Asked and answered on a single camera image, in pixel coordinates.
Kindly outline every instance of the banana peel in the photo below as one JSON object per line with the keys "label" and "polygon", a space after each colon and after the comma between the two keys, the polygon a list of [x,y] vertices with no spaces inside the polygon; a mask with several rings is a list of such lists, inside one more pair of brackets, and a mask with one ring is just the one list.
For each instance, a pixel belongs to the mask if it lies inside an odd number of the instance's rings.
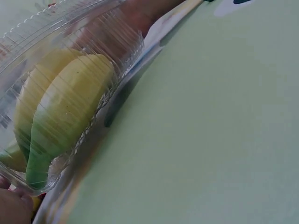
{"label": "banana peel", "polygon": [[74,49],[56,49],[44,57],[27,78],[14,113],[15,137],[26,160],[29,158],[32,120],[39,102],[59,72],[80,55]]}
{"label": "banana peel", "polygon": [[43,189],[51,161],[76,144],[113,73],[105,56],[87,55],[73,60],[53,80],[33,118],[26,170],[31,187]]}
{"label": "banana peel", "polygon": [[0,162],[15,171],[26,172],[26,159],[16,139],[0,152]]}

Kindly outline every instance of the plastic container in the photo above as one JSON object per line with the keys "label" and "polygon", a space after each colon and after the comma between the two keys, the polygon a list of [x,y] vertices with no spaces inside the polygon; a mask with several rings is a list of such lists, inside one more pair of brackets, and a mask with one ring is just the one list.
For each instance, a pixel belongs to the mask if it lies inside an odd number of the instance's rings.
{"label": "plastic container", "polygon": [[0,174],[55,186],[143,48],[122,0],[64,0],[0,39]]}

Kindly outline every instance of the banana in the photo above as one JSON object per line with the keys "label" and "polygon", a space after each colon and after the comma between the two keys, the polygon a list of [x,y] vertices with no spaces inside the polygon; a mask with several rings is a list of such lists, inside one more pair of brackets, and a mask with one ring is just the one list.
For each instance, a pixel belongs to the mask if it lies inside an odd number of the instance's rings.
{"label": "banana", "polygon": [[43,189],[51,161],[70,150],[94,116],[114,69],[103,55],[69,63],[45,92],[34,114],[27,183]]}
{"label": "banana", "polygon": [[0,162],[18,172],[25,173],[26,171],[26,160],[25,156],[20,150],[20,147],[14,139],[6,148],[0,152]]}
{"label": "banana", "polygon": [[14,113],[15,137],[26,160],[29,158],[32,119],[37,105],[59,72],[80,55],[74,49],[56,49],[44,57],[27,78]]}

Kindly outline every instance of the green tablecloth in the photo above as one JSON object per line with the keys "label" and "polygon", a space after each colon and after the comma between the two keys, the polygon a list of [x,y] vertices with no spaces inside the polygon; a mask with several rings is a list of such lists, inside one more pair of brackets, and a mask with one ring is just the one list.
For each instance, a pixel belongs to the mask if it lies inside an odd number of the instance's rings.
{"label": "green tablecloth", "polygon": [[231,2],[177,28],[60,223],[298,223],[299,1]]}

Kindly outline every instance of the hand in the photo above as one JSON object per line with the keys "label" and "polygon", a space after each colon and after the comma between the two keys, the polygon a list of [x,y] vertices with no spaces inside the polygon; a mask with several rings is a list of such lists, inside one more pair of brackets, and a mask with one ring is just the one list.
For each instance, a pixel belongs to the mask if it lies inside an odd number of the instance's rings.
{"label": "hand", "polygon": [[10,183],[0,177],[0,224],[30,224],[33,201],[20,189],[9,191]]}

